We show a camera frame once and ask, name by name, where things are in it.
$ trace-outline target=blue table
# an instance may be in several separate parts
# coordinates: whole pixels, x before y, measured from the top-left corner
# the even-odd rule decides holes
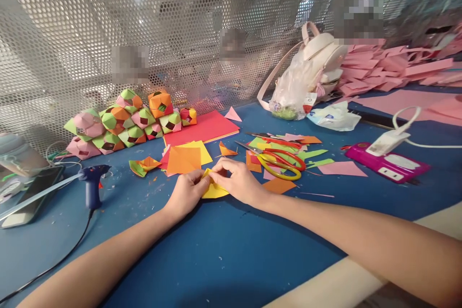
[[[357,104],[350,105],[365,109]],[[342,146],[372,142],[384,131],[363,123],[352,132],[335,132],[307,119],[287,122],[273,118],[257,104],[239,107],[237,112],[243,120],[239,123],[242,129],[239,135],[223,141],[229,148],[235,149],[235,140],[250,140],[251,137],[244,134],[246,131],[301,133],[315,135],[323,141],[310,149],[328,150],[315,160],[330,157],[346,161],[348,159],[340,150]],[[457,145],[462,141],[461,128],[429,121],[414,123],[411,133],[412,140],[417,143]],[[206,147],[212,157],[220,154],[217,142]],[[128,160],[141,160],[149,155],[160,159],[163,148],[163,141],[157,139],[84,162],[85,166],[112,165],[114,176],[103,180],[103,207],[96,213],[87,237],[69,261],[164,206],[176,177],[168,179],[155,170],[142,179],[128,167]],[[396,152],[432,165],[428,173],[419,177],[420,186],[397,185],[361,167],[368,178],[320,177],[304,173],[296,182],[298,188],[287,194],[366,208],[407,220],[416,220],[462,200],[460,151],[423,149],[405,143]],[[245,160],[242,148],[235,159]],[[66,175],[76,171],[70,168]],[[263,174],[255,175],[264,182]],[[329,194],[335,198],[302,192]],[[74,181],[57,193],[34,223],[0,230],[0,296],[61,259],[82,233],[87,215],[83,183]],[[345,256],[310,231],[225,196],[201,203],[200,208],[169,232],[126,275],[105,306],[260,307]],[[5,306],[15,307],[41,282]]]

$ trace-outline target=person's right hand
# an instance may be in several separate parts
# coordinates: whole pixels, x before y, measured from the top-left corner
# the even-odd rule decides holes
[[[217,162],[212,171],[209,175],[215,183],[221,185],[239,201],[252,207],[256,208],[270,194],[243,162],[224,157]],[[231,172],[229,178],[227,178],[227,171]]]

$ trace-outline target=origami cube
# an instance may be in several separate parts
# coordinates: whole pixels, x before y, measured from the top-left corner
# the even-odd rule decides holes
[[[104,127],[114,135],[118,135],[123,130],[135,125],[131,120],[130,113],[117,105],[100,112],[100,116]]]
[[[180,117],[183,126],[197,124],[197,112],[194,108],[182,108]]]
[[[139,111],[136,111],[132,114],[131,120],[138,125],[141,129],[144,129],[148,125],[155,123],[155,118],[153,117],[149,108],[141,108]]]
[[[146,133],[146,137],[148,140],[153,140],[155,138],[161,138],[164,133],[162,132],[162,127],[158,123],[154,123],[149,125],[147,128],[144,129]]]
[[[160,117],[159,121],[164,134],[181,130],[181,117],[178,112]]]
[[[85,142],[102,135],[106,129],[101,123],[101,118],[94,109],[90,108],[80,112],[69,120],[64,128],[74,135],[79,136]]]
[[[101,152],[96,148],[92,142],[85,142],[78,136],[75,136],[71,142],[68,144],[66,150],[74,154],[80,160],[85,160],[93,156],[101,154]]]
[[[93,139],[93,144],[104,155],[124,149],[124,143],[113,133],[106,131],[103,135]]]
[[[125,89],[122,91],[115,102],[118,106],[124,108],[130,114],[135,113],[143,107],[141,97],[139,97],[132,89]]]
[[[164,91],[156,91],[148,96],[149,108],[154,118],[160,118],[173,113],[173,105],[170,94]]]
[[[119,134],[119,138],[127,146],[127,148],[130,148],[138,143],[146,142],[146,134],[142,129],[140,129],[140,127],[136,125],[123,130]]]

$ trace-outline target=white plug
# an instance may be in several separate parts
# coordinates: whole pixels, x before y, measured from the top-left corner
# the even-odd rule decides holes
[[[403,143],[409,136],[410,134],[402,132],[401,129],[387,131],[376,139],[375,142],[366,149],[366,152],[374,156],[386,155]]]

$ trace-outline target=black cable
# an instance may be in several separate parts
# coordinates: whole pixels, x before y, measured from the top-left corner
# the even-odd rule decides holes
[[[91,220],[91,217],[93,216],[93,212],[95,210],[92,209],[90,211],[90,213],[88,214],[88,220],[87,220],[87,225],[85,226],[85,230],[83,231],[81,237],[79,238],[79,240],[77,241],[76,245],[74,245],[74,247],[71,249],[71,251],[69,253],[67,253],[67,255],[65,257],[63,257],[56,265],[54,265],[53,267],[50,267],[49,269],[47,269],[46,271],[42,272],[41,274],[39,274],[37,277],[31,279],[30,281],[28,281],[26,284],[24,284],[23,286],[21,286],[19,289],[13,291],[11,294],[5,296],[4,298],[2,298],[0,300],[0,305],[3,303],[3,302],[6,302],[8,301],[10,298],[12,298],[13,296],[15,296],[16,294],[20,293],[21,291],[23,291],[24,289],[26,289],[30,284],[32,284],[33,282],[35,282],[38,278],[41,278],[43,277],[45,274],[47,274],[48,272],[54,270],[56,267],[58,267],[59,265],[61,265],[64,261],[67,260],[67,258],[69,256],[71,256],[71,254],[74,252],[74,250],[77,249],[77,247],[79,246],[80,242],[82,241],[83,237],[85,236],[85,234],[87,233],[87,230],[88,230],[88,226],[90,225],[90,220]]]

